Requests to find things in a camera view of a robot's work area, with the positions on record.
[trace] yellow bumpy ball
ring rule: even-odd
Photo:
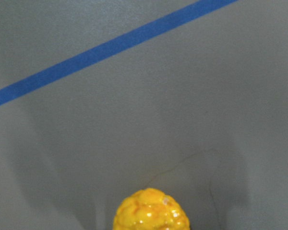
[[[113,230],[190,230],[190,223],[171,196],[147,188],[123,200]]]

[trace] blue tape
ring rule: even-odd
[[[200,0],[0,90],[0,105],[134,47],[237,0]]]

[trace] crack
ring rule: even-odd
[[[212,175],[211,175],[211,178],[210,178],[210,180],[209,180],[209,187],[208,187],[208,189],[209,189],[209,194],[210,194],[210,197],[211,197],[212,205],[213,205],[213,208],[214,208],[214,210],[215,210],[217,224],[218,224],[220,230],[225,230],[225,229],[223,228],[223,226],[222,226],[221,218],[220,218],[220,213],[219,213],[219,210],[217,209],[217,206],[216,206],[216,198],[215,198],[215,196],[214,196],[214,194],[213,194],[213,192],[212,192],[212,181],[213,181],[213,178],[214,178],[217,170],[218,170],[218,166],[216,167],[216,169],[214,170],[214,172],[213,172]]]
[[[172,172],[174,171],[175,169],[177,169],[182,163],[184,163],[185,161],[187,161],[188,159],[190,158],[193,158],[194,156],[196,156],[197,153],[194,153],[194,154],[191,154],[190,156],[187,156],[185,158],[183,158],[181,161],[179,161],[178,163],[176,163],[174,166],[172,166],[171,168],[167,169],[167,170],[164,170],[162,172],[159,172],[157,173],[155,176],[153,176],[147,183],[146,185],[143,187],[143,189],[147,188],[155,179],[157,179],[158,177],[166,174],[166,173],[169,173],[169,172]]]
[[[202,153],[207,153],[207,152],[211,152],[211,151],[214,151],[214,152],[218,153],[218,151],[217,151],[216,149],[214,149],[214,148],[207,149],[207,150],[202,150]],[[142,189],[146,189],[155,179],[157,179],[158,177],[160,177],[160,176],[162,176],[162,175],[164,175],[164,174],[166,174],[166,173],[169,173],[169,172],[174,171],[174,170],[177,169],[181,164],[183,164],[185,161],[187,161],[187,160],[195,157],[197,154],[198,154],[198,153],[191,154],[191,155],[183,158],[181,161],[179,161],[178,163],[176,163],[176,164],[175,164],[174,166],[172,166],[171,168],[157,173],[155,176],[153,176],[153,177],[146,183],[146,185],[145,185]],[[214,210],[215,210],[216,220],[217,220],[217,224],[218,224],[218,226],[219,226],[219,229],[220,229],[220,230],[225,230],[225,229],[223,228],[223,226],[222,226],[221,219],[220,219],[220,213],[219,213],[219,210],[218,210],[218,208],[217,208],[217,206],[216,206],[216,198],[215,198],[215,196],[214,196],[214,194],[213,194],[213,191],[212,191],[213,178],[214,178],[214,176],[215,176],[215,174],[216,174],[216,172],[217,172],[217,170],[218,170],[218,168],[219,168],[219,165],[220,165],[220,164],[218,164],[218,166],[216,166],[216,169],[214,170],[214,172],[213,172],[212,175],[211,175],[211,178],[210,178],[210,180],[209,180],[208,190],[209,190],[209,195],[210,195],[210,197],[211,197],[211,201],[212,201],[212,204],[213,204],[213,208],[214,208]]]

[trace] yellow object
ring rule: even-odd
[[[190,230],[190,223],[171,196],[147,188],[123,200],[113,230]]]

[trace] gray floor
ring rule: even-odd
[[[192,0],[0,0],[0,89]],[[239,0],[0,106],[0,230],[110,230],[143,187],[193,230],[288,230],[288,1]]]

